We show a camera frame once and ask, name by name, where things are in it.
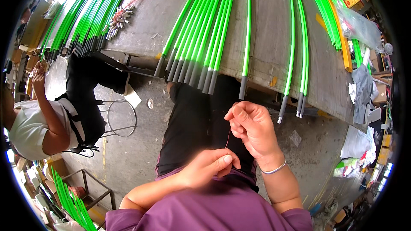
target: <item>hand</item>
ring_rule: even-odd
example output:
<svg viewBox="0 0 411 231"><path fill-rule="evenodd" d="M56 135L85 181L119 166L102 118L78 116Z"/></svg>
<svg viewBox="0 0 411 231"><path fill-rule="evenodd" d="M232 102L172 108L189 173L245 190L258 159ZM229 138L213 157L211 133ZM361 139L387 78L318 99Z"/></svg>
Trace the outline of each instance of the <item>hand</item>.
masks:
<svg viewBox="0 0 411 231"><path fill-rule="evenodd" d="M197 188L207 184L211 178L230 173L231 166L240 169L240 160L230 149L204 150L176 175L184 187Z"/></svg>
<svg viewBox="0 0 411 231"><path fill-rule="evenodd" d="M236 102L224 119L230 121L233 135L243 140L261 169L270 171L281 166L284 155L277 143L273 121L264 106Z"/></svg>
<svg viewBox="0 0 411 231"><path fill-rule="evenodd" d="M38 61L36 65L34 65L34 68L32 71L33 77L37 74L42 75L42 76L44 75L44 65L42 64L41 61Z"/></svg>
<svg viewBox="0 0 411 231"><path fill-rule="evenodd" d="M40 74L36 74L31 81L31 84L34 89L34 93L36 93L36 97L39 98L40 96L44 95L44 76Z"/></svg>

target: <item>purple shirt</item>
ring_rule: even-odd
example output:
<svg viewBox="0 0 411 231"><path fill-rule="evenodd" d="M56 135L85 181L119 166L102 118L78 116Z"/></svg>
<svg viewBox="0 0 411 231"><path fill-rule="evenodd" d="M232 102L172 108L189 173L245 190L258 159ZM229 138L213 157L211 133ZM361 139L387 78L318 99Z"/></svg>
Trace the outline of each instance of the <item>purple shirt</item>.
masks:
<svg viewBox="0 0 411 231"><path fill-rule="evenodd" d="M170 193L146 213L137 209L109 211L106 230L313 230L308 211L291 209L280 214L236 178L243 176L240 171L233 169L232 173L200 189Z"/></svg>

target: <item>metal stool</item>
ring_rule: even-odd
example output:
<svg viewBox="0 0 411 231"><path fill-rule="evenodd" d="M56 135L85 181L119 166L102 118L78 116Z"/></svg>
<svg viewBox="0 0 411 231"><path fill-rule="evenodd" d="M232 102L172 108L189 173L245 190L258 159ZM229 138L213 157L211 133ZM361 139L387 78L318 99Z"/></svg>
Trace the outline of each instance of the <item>metal stool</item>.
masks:
<svg viewBox="0 0 411 231"><path fill-rule="evenodd" d="M104 111L107 112L107 124L109 125L110 130L105 131L104 133L112 132L113 134L109 134L109 135L105 135L105 136L101 136L101 137L112 136L112 135L121 136L120 134L116 133L116 131L118 131L118 130L124 130L124 129L126 129L126 128L131 128L131 127L132 127L133 130L130 132L130 134L128 134L128 135L126 135L126 136L121 136L121 137L128 137L128 136L130 136L130 135L136 130L136 126L137 126L137 114L136 114L136 111L134 110L133 106L132 106L128 101L123 100L123 99L118 99L118 100L116 100L116 101L96 100L96 102L97 102L98 105L105 105L104 103L111 103L111 104L109 105L109 108L108 108L107 110L102 110L102 111L100 111L100 112L104 112ZM110 119L109 119L110 108L111 108L111 106L112 106L114 103L124 103L124 102L126 102L128 105L130 105L131 110L133 110L133 113L134 113L134 126L122 127L122 128L118 128L118 129L115 129L115 130L114 130L114 129L111 127Z"/></svg>

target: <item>gray table surface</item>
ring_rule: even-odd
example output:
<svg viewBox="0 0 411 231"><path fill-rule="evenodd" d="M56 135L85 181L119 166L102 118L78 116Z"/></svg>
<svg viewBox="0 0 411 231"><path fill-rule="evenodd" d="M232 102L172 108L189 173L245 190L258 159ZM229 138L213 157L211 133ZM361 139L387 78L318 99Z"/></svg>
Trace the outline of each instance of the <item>gray table surface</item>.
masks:
<svg viewBox="0 0 411 231"><path fill-rule="evenodd" d="M126 5L129 1L123 0L122 5ZM65 11L68 11L72 2L68 1ZM186 0L141 0L136 5L135 14L129 18L131 23L107 43L105 50L132 54L153 61L159 59L185 2ZM353 105L348 94L348 83L352 82L351 74L344 69L341 52L335 50L326 30L316 20L316 15L320 12L315 1L302 0L302 2L310 47L307 103L352 124ZM296 16L295 19L296 54L289 93L293 98L298 98L302 69L301 31L298 18ZM247 0L234 0L220 73L241 78L246 22ZM52 33L49 45L56 31L57 29ZM252 0L249 82L270 90L284 92L289 66L290 34L289 0ZM271 87L270 82L273 79L277 79L277 82Z"/></svg>

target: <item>black pants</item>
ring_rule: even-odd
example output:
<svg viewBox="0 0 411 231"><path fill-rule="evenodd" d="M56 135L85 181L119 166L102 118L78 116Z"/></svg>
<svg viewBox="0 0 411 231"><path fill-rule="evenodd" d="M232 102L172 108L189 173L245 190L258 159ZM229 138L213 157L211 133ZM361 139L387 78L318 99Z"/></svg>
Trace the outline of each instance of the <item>black pants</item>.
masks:
<svg viewBox="0 0 411 231"><path fill-rule="evenodd" d="M174 108L164 134L157 164L158 176L182 167L204 149L227 148L240 159L241 171L255 178L254 157L241 139L230 132L224 116L239 102L240 83L233 77L219 75L212 96L187 84L177 83L170 89Z"/></svg>
<svg viewBox="0 0 411 231"><path fill-rule="evenodd" d="M106 122L96 104L94 88L97 84L123 94L127 73L92 57L76 57L72 54L66 70L67 98L80 116L84 129L85 144L94 145L103 135Z"/></svg>

